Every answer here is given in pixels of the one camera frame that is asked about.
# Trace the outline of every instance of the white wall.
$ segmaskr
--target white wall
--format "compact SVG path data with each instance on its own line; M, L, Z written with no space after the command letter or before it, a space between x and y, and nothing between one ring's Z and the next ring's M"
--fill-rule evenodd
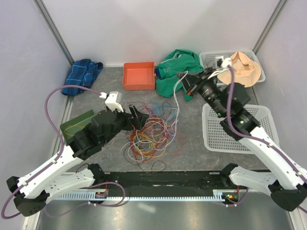
M253 49L278 0L43 0L74 60L105 65Z
M6 180L23 176L50 157L55 132L44 113L48 93L63 85L69 69L47 24L32 0L3 1L0 7L0 206L10 192ZM59 123L65 96L49 104ZM10 203L6 215L17 210ZM3 220L1 229L20 230L24 217Z
M307 168L307 1L288 1L257 56L267 77L256 84L273 115L280 146Z

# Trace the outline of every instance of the orange tray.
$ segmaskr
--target orange tray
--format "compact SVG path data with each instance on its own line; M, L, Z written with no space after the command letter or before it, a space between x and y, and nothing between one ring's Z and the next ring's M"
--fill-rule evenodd
M154 90L154 62L125 63L123 86L125 90Z

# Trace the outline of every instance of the green cloth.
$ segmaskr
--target green cloth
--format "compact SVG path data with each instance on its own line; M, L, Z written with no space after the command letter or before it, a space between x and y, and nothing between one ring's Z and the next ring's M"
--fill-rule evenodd
M197 54L189 50L176 49L161 61L156 70L159 71L161 77L155 82L158 94L170 97L174 93L174 85L179 80L176 76L178 72L198 73L203 71L203 67ZM179 83L176 92L181 88L183 85ZM192 99L191 96L187 96L187 92L185 92L185 98L187 101Z

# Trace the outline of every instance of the white cable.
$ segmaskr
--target white cable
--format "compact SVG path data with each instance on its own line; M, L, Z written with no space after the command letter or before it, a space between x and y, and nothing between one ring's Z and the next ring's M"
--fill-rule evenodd
M152 143L151 140L140 140L139 142L134 143L133 145L131 145L131 146L129 147L129 149L128 149L128 156L130 157L130 159L133 160L133 161L143 161L143 160L144 160L144 157L143 157L142 152L139 152L139 153L141 154L141 156L142 156L142 159L141 159L141 160L136 160L136 159L133 159L133 158L129 155L129 151L130 151L130 149L131 149L132 146L135 146L135 145L138 144L138 143L150 143L150 142Z
M120 152L122 152L122 151L123 151L123 148L124 148L126 145L130 144L130 143L133 143L133 142L130 141L130 142L128 142L127 144L125 144L125 145L121 148ZM129 147L129 149L128 149L128 156L130 157L131 160L133 160L133 161L138 161L138 160L133 159L133 158L129 155L129 150L130 150L130 148L131 148L132 146L134 146L134 145L135 145L135 144L133 144L133 145L131 145L131 146Z
M169 133L169 131L167 130L167 125L166 125L165 120L163 120L163 119L160 118L160 117L151 118L151 119L161 119L162 122L164 123L164 131L163 131L162 133L165 133L165 136L166 136L166 131ZM147 125L147 124L150 123L150 122L159 123L159 122L157 122L157 121L149 121L149 122L146 122L145 125ZM155 139L154 139L154 135L153 135L153 131L155 131L155 130L157 130L157 128L151 131L152 139L153 139L153 140L155 140ZM136 137L137 137L138 141L140 141L140 139L139 139L139 137L138 137L138 131L137 131L137 130L136 130ZM162 143L162 142L165 141L165 140L166 140L166 138L164 137L164 139L163 139L162 141L155 141L155 142L156 142L156 143Z
M175 55L173 56L173 58L171 58L171 59L168 59L168 60L165 60L165 61L162 61L162 62L160 62L160 64L162 64L162 63L164 63L164 62L166 62L166 61L170 61L170 60L173 60L175 57L176 57L176 55L177 55L177 52L175 53Z
M179 112L180 112L180 111L179 111L178 100L177 100L177 97L176 97L176 88L177 88L177 86L179 85L179 83L187 76L187 74L188 74L188 71L185 71L185 75L184 75L181 79L179 79L179 80L176 82L176 84L174 85L174 88L173 88L173 90L174 90L174 99L175 99L175 102L176 102L176 104L177 104L177 116L176 116L176 119L175 119L175 121L174 121L174 123L173 123L173 124L175 124L175 133L174 133L174 136L173 136L172 140L171 140L167 145L164 146L163 149L156 149L155 146L153 146L155 150L164 150L164 149L165 149L170 143L172 143L173 140L175 139L175 136L176 136L176 133L177 133L177 121L178 121L178 116L179 116Z

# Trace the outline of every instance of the blue plaid shirt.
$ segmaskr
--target blue plaid shirt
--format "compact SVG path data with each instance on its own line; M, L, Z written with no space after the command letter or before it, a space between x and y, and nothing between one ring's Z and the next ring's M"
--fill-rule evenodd
M81 85L91 88L103 67L104 65L101 62L95 63L90 59L76 61L66 76L65 85ZM62 90L64 95L76 95L82 92L84 90L77 88L65 88Z

